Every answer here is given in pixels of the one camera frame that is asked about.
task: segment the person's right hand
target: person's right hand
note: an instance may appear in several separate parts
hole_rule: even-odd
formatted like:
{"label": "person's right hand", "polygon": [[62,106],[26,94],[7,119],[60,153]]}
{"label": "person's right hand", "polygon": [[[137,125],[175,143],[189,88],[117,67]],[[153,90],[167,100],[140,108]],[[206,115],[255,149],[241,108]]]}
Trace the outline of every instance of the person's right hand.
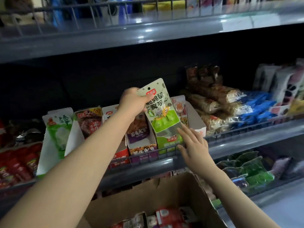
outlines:
{"label": "person's right hand", "polygon": [[187,150],[182,145],[177,146],[184,157],[185,163],[192,172],[208,181],[219,168],[209,154],[207,141],[203,139],[200,133],[194,129],[188,129],[184,125],[182,130],[180,128],[177,130],[187,146]]}

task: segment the white paper label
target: white paper label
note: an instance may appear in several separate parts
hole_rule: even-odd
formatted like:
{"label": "white paper label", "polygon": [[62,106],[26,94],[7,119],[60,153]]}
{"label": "white paper label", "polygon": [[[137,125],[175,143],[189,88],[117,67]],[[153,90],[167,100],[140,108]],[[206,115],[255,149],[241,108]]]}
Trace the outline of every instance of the white paper label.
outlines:
{"label": "white paper label", "polygon": [[221,20],[223,31],[232,32],[244,29],[252,29],[252,23],[249,16],[236,17],[236,18],[226,18]]}
{"label": "white paper label", "polygon": [[278,14],[264,14],[251,16],[254,28],[263,28],[281,25]]}

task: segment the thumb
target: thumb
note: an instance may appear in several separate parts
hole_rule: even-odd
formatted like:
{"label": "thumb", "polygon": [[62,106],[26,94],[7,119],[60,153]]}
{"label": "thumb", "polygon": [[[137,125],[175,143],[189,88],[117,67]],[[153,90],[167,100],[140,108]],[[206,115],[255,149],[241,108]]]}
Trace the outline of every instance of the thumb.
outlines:
{"label": "thumb", "polygon": [[154,98],[153,94],[148,94],[142,97],[144,99],[144,102],[147,103],[149,101],[151,101]]}
{"label": "thumb", "polygon": [[177,148],[181,152],[181,155],[183,156],[185,163],[188,164],[190,158],[187,154],[187,150],[185,149],[185,147],[183,147],[182,145],[177,145]]}

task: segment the hand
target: hand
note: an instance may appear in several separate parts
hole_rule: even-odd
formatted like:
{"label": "hand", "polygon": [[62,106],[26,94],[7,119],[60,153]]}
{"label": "hand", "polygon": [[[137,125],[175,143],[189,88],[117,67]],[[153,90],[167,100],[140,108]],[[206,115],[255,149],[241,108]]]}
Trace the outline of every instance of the hand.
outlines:
{"label": "hand", "polygon": [[208,182],[212,179],[214,172],[220,170],[214,163],[208,151],[208,143],[203,139],[202,135],[194,129],[188,129],[182,125],[182,129],[178,128],[178,133],[182,136],[186,143],[187,150],[182,145],[177,145],[184,157],[188,167]]}
{"label": "hand", "polygon": [[139,97],[136,91],[139,88],[132,87],[126,89],[121,95],[119,102],[119,111],[130,114],[132,119],[136,117],[141,111],[146,111],[145,104],[154,98],[153,94]]}

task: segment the green and white snack package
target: green and white snack package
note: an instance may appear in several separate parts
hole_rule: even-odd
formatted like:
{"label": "green and white snack package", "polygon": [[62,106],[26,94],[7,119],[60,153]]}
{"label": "green and white snack package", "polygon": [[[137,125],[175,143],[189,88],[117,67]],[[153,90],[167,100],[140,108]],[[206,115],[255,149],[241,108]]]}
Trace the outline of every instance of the green and white snack package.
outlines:
{"label": "green and white snack package", "polygon": [[54,142],[60,159],[64,158],[67,140],[73,124],[73,109],[64,108],[49,111],[42,119],[47,126],[51,139]]}
{"label": "green and white snack package", "polygon": [[137,94],[139,96],[154,95],[154,98],[146,103],[147,111],[145,113],[156,133],[180,122],[162,78],[139,89]]}

